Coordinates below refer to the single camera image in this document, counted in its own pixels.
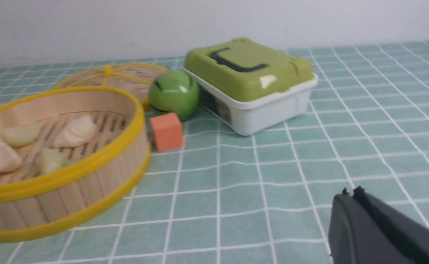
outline orange block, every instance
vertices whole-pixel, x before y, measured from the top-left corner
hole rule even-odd
[[[149,119],[157,151],[163,152],[183,145],[182,124],[175,113]]]

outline woven lid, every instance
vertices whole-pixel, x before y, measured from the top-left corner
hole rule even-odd
[[[94,85],[119,88],[134,95],[141,102],[144,110],[147,110],[149,109],[149,87],[166,71],[165,67],[145,63],[105,65],[67,77],[52,89]]]

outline green ball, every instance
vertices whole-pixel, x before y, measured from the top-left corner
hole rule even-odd
[[[174,112],[184,121],[196,111],[200,90],[193,77],[180,70],[169,70],[149,88],[149,102],[158,111]]]

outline yellow rim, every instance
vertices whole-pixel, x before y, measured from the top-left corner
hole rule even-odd
[[[162,67],[162,66],[159,66],[159,65],[151,65],[151,64],[147,64],[147,63],[118,63],[118,64],[115,64],[115,65],[122,65],[122,67],[120,67],[119,69],[117,69],[117,70],[114,71],[115,73],[118,73],[121,70],[126,70],[126,69],[128,69],[130,67],[155,67],[156,69],[160,70],[161,72],[166,72],[167,71],[167,68],[165,68],[165,67]],[[86,72],[90,72],[90,71],[93,71],[93,70],[105,69],[105,67],[112,67],[112,66],[114,66],[114,65],[104,65],[104,66],[100,66],[100,67],[94,67],[94,68],[89,69],[89,70],[83,70],[81,72],[78,72],[78,73],[76,73],[74,75],[71,75],[71,76],[65,78],[64,80],[62,80],[61,82],[59,82],[58,84],[56,84],[55,86],[53,86],[51,88],[51,90],[63,89],[62,87],[63,87],[63,85],[65,83],[69,82],[70,80],[73,80],[74,78],[76,78],[79,75],[84,74]],[[105,75],[105,70],[103,72],[101,72],[101,73],[97,73],[97,74],[92,75],[90,77],[84,78],[83,80],[75,82],[75,83],[73,83],[73,85],[78,85],[81,82],[90,80],[90,79],[95,78],[95,77],[100,76],[100,75]],[[140,78],[131,77],[131,76],[127,76],[127,75],[124,75],[124,76],[127,77],[127,78],[130,78],[130,79],[133,79],[133,80],[139,80],[141,82],[149,83],[146,80],[143,80],[143,79],[140,79]],[[106,85],[107,81],[108,81],[108,77],[104,77],[102,85]],[[142,108],[144,109],[144,111],[149,110],[150,103],[149,103],[149,97],[148,96],[145,96],[144,98],[137,99],[137,100],[139,100],[139,102],[141,103]]]
[[[41,97],[62,94],[65,92],[78,92],[88,90],[115,92],[117,94],[119,93],[129,98],[134,103],[136,108],[136,114],[134,115],[130,124],[119,135],[119,137],[110,142],[110,144],[106,145],[98,152],[68,167],[40,177],[34,177],[32,179],[27,179],[16,183],[0,185],[0,202],[8,202],[17,199],[33,197],[38,194],[43,194],[45,192],[55,190],[57,188],[70,184],[71,182],[75,182],[80,178],[83,178],[86,175],[90,174],[91,172],[94,172],[100,167],[103,167],[108,162],[112,161],[115,157],[121,154],[130,144],[132,144],[132,142],[140,134],[144,126],[144,111],[142,109],[142,105],[139,103],[136,97],[134,97],[130,93],[110,87],[72,87],[42,92],[2,105],[0,106],[0,112],[9,107],[26,103]]]
[[[85,223],[107,211],[110,209],[110,207],[122,200],[141,180],[144,172],[149,166],[150,144],[148,144],[148,146],[146,159],[144,160],[141,167],[139,167],[138,171],[127,182],[125,182],[125,184],[123,184],[109,196],[78,213],[72,214],[71,216],[50,224],[14,231],[0,231],[0,242],[22,242],[55,235],[73,227],[77,227],[78,225]]]

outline lid handle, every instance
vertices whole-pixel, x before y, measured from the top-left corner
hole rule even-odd
[[[215,60],[219,65],[225,65],[231,68],[232,70],[235,70],[236,72],[255,72],[256,70],[261,70],[268,66],[262,63],[253,67],[242,67],[240,65],[236,65],[235,63],[226,60],[225,58],[219,55],[219,52],[230,50],[230,49],[231,49],[230,47],[225,47],[223,49],[213,51],[210,53],[210,58]]]

